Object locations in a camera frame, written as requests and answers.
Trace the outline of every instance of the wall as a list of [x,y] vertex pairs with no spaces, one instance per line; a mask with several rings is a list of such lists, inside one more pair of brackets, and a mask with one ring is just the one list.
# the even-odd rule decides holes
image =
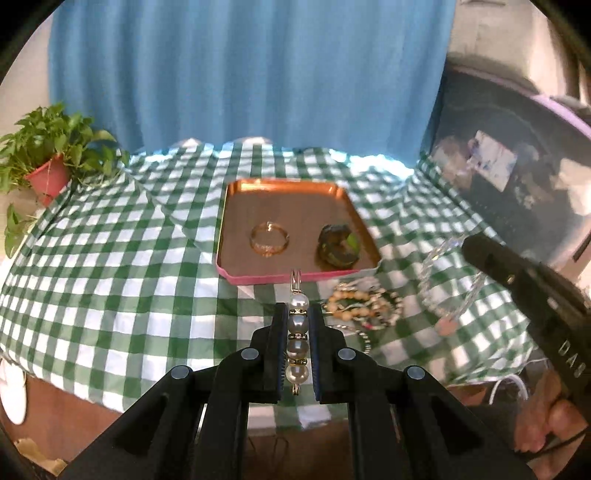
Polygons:
[[[0,137],[14,132],[14,123],[39,106],[49,105],[47,46],[53,16],[43,22],[28,40],[0,84]],[[4,254],[6,209],[14,202],[17,211],[31,215],[39,207],[30,191],[0,194],[0,260]]]

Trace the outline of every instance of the copper tray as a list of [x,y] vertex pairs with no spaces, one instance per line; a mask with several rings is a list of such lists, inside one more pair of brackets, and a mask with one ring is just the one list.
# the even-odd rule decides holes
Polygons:
[[[252,250],[254,226],[279,223],[290,236],[284,252],[262,257]],[[354,270],[337,270],[316,255],[324,225],[347,223],[361,243]],[[216,266],[233,285],[287,283],[292,269],[303,281],[352,274],[372,275],[381,261],[367,227],[345,189],[334,183],[276,179],[237,180],[226,190]]]

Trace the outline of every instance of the gingham tablecloth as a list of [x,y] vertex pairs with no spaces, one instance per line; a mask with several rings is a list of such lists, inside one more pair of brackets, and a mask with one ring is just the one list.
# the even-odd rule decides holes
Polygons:
[[[324,149],[210,144],[132,158],[110,185],[66,190],[25,242],[0,294],[0,349],[33,375],[124,411],[177,364],[210,367],[268,325],[287,285],[235,287],[214,252],[228,183],[245,177],[335,181],[347,188],[383,256],[377,277],[404,297],[395,327],[372,332],[384,365],[418,363],[447,383],[494,380],[524,364],[533,344],[508,292],[487,282],[447,338],[417,298],[421,262],[482,219],[421,161],[406,180]],[[439,299],[460,302],[472,267],[459,252],[435,265]],[[336,280],[303,285],[326,298]],[[360,348],[349,336],[351,346]],[[346,415],[320,406],[311,382],[277,407],[251,408],[249,426],[310,427]]]

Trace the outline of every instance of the red flower pot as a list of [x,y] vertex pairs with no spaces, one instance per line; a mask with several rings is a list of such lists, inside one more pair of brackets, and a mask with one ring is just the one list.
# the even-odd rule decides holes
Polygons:
[[46,207],[70,181],[70,172],[64,165],[64,154],[56,154],[41,167],[25,175],[35,193]]

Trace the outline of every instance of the rhinestone ring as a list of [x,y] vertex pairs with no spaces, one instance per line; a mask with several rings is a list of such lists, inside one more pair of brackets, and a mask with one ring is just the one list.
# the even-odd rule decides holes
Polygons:
[[[283,244],[281,244],[281,245],[266,245],[266,244],[260,244],[256,241],[256,236],[258,233],[272,232],[272,231],[279,232],[283,236]],[[290,236],[287,233],[287,231],[281,225],[279,225],[279,223],[264,222],[264,223],[260,223],[259,225],[257,225],[256,227],[254,227],[251,230],[250,243],[251,243],[251,248],[256,253],[258,253],[259,255],[262,255],[263,257],[271,257],[272,255],[280,254],[281,252],[283,252],[283,250],[285,250],[287,248],[287,245],[289,245],[289,243],[290,243]]]

